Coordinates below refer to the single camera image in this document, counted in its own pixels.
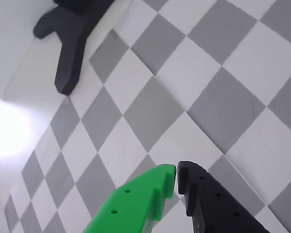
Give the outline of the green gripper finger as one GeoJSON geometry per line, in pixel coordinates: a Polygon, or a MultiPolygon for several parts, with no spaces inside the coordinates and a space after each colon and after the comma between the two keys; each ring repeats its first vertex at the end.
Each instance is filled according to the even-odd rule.
{"type": "Polygon", "coordinates": [[[114,190],[85,228],[86,233],[149,233],[173,196],[176,166],[151,168],[114,190]]]}

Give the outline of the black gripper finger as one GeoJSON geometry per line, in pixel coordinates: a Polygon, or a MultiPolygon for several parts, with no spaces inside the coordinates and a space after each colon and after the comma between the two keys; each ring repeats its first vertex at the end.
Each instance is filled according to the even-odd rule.
{"type": "Polygon", "coordinates": [[[191,161],[177,168],[178,192],[185,197],[186,215],[195,233],[267,233],[212,175],[191,161]]]}

